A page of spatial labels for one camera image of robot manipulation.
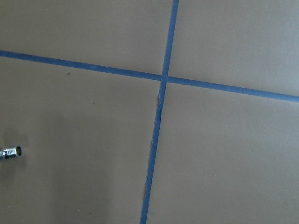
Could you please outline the chrome angle valve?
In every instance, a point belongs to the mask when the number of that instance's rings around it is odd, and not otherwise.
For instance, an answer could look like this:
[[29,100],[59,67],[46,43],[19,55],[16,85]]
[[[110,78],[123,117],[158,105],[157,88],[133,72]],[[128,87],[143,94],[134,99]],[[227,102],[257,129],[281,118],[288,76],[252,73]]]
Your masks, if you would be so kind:
[[0,160],[20,157],[22,154],[21,146],[2,147],[0,149]]

